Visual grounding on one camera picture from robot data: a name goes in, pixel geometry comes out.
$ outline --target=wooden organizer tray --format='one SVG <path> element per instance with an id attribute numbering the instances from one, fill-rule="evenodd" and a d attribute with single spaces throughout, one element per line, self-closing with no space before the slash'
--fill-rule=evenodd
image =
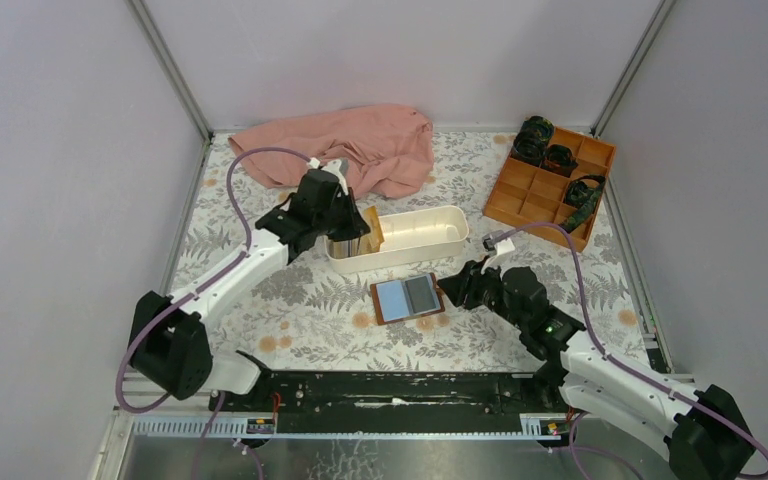
<path id="1" fill-rule="evenodd" d="M 575 208 L 563 203 L 567 187 L 584 175 L 604 175 L 606 178 L 614 162 L 616 147 L 611 144 L 555 127 L 549 145 L 560 144 L 572 150 L 578 167 L 570 178 L 516 160 L 508 154 L 490 198 L 484 205 L 484 215 L 502 223 L 518 227 L 532 222 L 561 223 Z M 584 250 L 593 232 L 593 215 L 570 233 L 576 251 Z M 564 247 L 564 236 L 549 228 L 535 228 L 528 233 L 545 238 Z"/>

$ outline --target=pink towel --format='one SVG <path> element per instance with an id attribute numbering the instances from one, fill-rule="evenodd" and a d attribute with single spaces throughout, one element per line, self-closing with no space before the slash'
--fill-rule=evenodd
<path id="1" fill-rule="evenodd" d="M 355 197 L 375 192 L 390 198 L 416 193 L 431 168 L 431 121 L 411 107 L 375 105 L 275 120 L 229 139 L 234 153 L 284 147 L 325 160 L 348 158 L 346 180 Z M 283 153 L 259 153 L 243 160 L 249 175 L 266 187 L 299 184 L 307 165 Z"/>

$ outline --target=white backdrop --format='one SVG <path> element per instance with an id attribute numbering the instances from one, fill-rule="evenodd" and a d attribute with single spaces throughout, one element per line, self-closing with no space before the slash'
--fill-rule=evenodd
<path id="1" fill-rule="evenodd" d="M 605 137 L 673 359 L 768 447 L 768 2 L 678 2 Z"/>
<path id="2" fill-rule="evenodd" d="M 148 0 L 214 129 L 396 102 L 589 126 L 658 0 Z"/>
<path id="3" fill-rule="evenodd" d="M 0 480 L 87 477 L 200 150 L 124 1 L 0 0 Z"/>

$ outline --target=white plastic container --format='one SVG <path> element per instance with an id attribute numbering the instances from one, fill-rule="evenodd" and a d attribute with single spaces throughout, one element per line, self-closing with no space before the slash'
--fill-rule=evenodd
<path id="1" fill-rule="evenodd" d="M 379 217 L 384 243 L 380 251 L 348 258 L 334 258 L 333 242 L 325 253 L 337 273 L 346 274 L 406 263 L 453 257 L 463 250 L 469 225 L 463 210 L 445 206 Z"/>

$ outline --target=floral tablecloth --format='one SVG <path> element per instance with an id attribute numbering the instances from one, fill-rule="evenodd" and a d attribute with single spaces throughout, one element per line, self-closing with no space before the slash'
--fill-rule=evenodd
<path id="1" fill-rule="evenodd" d="M 185 239 L 173 288 L 200 276 L 244 240 L 243 228 L 225 193 L 225 173 L 234 159 L 229 135 L 217 135 Z M 430 370 L 529 372 L 540 366 L 518 340 L 518 331 L 489 310 L 446 312 L 378 326 L 369 285 L 434 272 L 456 273 L 482 255 L 481 237 L 506 225 L 481 211 L 513 139 L 508 134 L 437 133 L 434 170 L 423 189 L 389 200 L 370 194 L 360 209 L 375 205 L 380 215 L 440 205 L 466 213 L 470 235 L 462 255 L 341 276 L 331 270 L 323 239 L 287 268 L 240 298 L 220 326 L 209 332 L 214 351 L 244 350 L 273 369 Z M 246 216 L 253 223 L 286 198 L 289 189 L 266 189 L 240 169 L 233 181 Z M 568 250 L 528 234 L 514 237 L 516 253 L 506 266 L 530 266 L 549 299 L 581 318 L 575 270 Z M 582 254 L 586 293 L 598 335 L 608 347 L 646 362 L 619 245 L 604 205 L 590 244 Z"/>

